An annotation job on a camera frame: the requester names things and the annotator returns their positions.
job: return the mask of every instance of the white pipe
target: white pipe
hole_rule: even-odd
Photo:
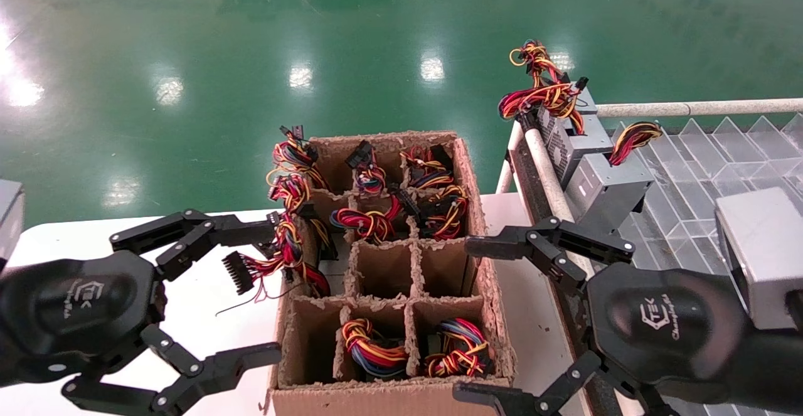
[[[519,142],[523,137],[521,125],[514,122],[513,129],[510,130],[510,139],[508,139],[508,152],[515,151],[519,147]],[[496,183],[496,193],[507,193],[510,189],[510,180],[513,177],[513,168],[510,162],[502,162],[502,172],[499,173],[499,182]]]
[[[510,162],[502,161],[502,173],[499,173],[499,182],[496,183],[496,193],[507,193],[510,190],[510,181],[513,179],[513,169]]]
[[[654,102],[653,104],[600,104],[597,116],[697,116],[785,113],[803,111],[803,98],[745,99],[741,101]]]
[[[544,187],[544,194],[547,196],[547,201],[550,202],[551,213],[562,220],[574,222],[574,216],[568,208],[566,196],[564,196],[563,190],[560,188],[560,182],[557,181],[555,169],[550,161],[550,155],[547,153],[541,134],[537,129],[530,129],[524,133],[524,140],[530,148],[531,155],[533,155],[533,162],[536,165],[536,170],[538,170],[541,185]],[[574,264],[585,270],[589,277],[594,275],[594,269],[591,267],[591,261],[588,258],[574,253],[567,253],[566,255]]]

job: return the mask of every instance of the black connector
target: black connector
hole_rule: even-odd
[[[415,218],[416,224],[421,225],[424,223],[424,219],[421,217],[421,211],[418,210],[418,206],[413,202],[413,198],[410,198],[409,193],[399,188],[399,185],[394,182],[388,184],[388,193],[396,196],[396,199],[401,203],[401,207],[404,207],[404,212],[408,216]]]
[[[273,227],[277,227],[279,222],[282,221],[282,215],[278,211],[267,213],[265,218],[270,222],[270,224],[273,224]]]
[[[223,258],[223,265],[226,267],[226,270],[229,271],[229,276],[232,281],[235,282],[238,296],[253,289],[252,277],[240,253],[233,251],[229,256]]]
[[[373,152],[371,144],[368,141],[361,141],[358,147],[354,149],[354,152],[346,159],[346,164],[349,165],[349,168],[352,170],[357,168],[360,164],[370,164],[371,152]]]
[[[452,162],[449,153],[445,150],[444,145],[436,144],[433,147],[430,147],[430,152],[432,153],[432,158],[436,161],[440,162],[441,165],[444,165],[444,168],[450,172],[454,172],[454,162]]]
[[[578,91],[585,90],[585,86],[588,85],[588,78],[581,77],[577,79],[577,83],[574,84],[574,87],[577,88]]]
[[[301,218],[305,219],[306,221],[312,222],[312,220],[318,220],[323,224],[321,218],[318,216],[318,213],[315,211],[315,206],[312,203],[307,202],[301,205],[298,210],[298,214]],[[332,238],[332,234],[329,233],[329,230],[326,230],[327,240],[329,241],[330,245],[335,245],[335,240]],[[324,239],[318,239],[318,260],[319,261],[336,261],[338,259],[338,250],[334,247],[329,248],[326,247],[326,242]]]
[[[436,201],[424,201],[418,205],[418,210],[421,211],[421,217],[426,220],[431,216],[444,215],[449,212],[451,205],[457,201],[457,195],[448,195],[445,198],[439,198]]]

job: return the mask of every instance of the logo on robot hand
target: logo on robot hand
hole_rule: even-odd
[[[669,324],[669,311],[665,305],[656,304],[655,299],[644,299],[645,304],[641,304],[642,322],[650,327],[660,330]]]

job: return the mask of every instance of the cardboard box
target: cardboard box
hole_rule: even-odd
[[[373,145],[388,181],[401,182],[416,201],[437,191],[409,188],[410,170],[399,153],[415,145],[444,145],[454,161],[456,183],[465,188],[469,199],[464,233],[486,233],[471,159],[465,142],[453,131],[310,139],[318,149],[321,173],[332,185],[332,193],[312,191],[312,202],[322,220],[329,223],[329,214],[336,208],[390,207],[387,192],[379,196],[359,194],[354,174],[344,163],[363,139]],[[301,228],[305,243],[313,242],[308,229]],[[277,416],[494,414],[489,407],[452,398],[456,381],[509,387],[516,376],[516,357],[493,262],[468,258],[462,248],[463,238],[444,242],[421,238],[412,218],[399,219],[396,230],[398,239],[381,245],[355,242],[351,232],[335,234],[339,260],[322,261],[320,265],[332,286],[332,297],[313,299],[305,294],[304,287],[285,284],[285,291],[290,291],[279,303],[276,330],[283,359],[272,368],[267,390],[267,402],[272,400]],[[409,378],[365,381],[339,330],[358,317],[370,319],[384,336],[403,339],[410,355]],[[434,327],[450,317],[464,317],[484,333],[494,362],[493,373],[487,378],[425,376],[422,347],[427,346],[427,335],[434,334]]]

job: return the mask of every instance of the power supply unit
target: power supply unit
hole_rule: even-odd
[[[564,190],[583,156],[611,152],[614,149],[596,115],[582,115],[582,118],[585,133],[577,136],[574,135],[570,119],[556,119],[545,108],[538,111],[541,136],[553,162],[560,187]]]
[[[577,224],[610,233],[641,207],[652,183],[650,170],[635,155],[614,167],[604,154],[587,154],[568,182],[566,201]]]

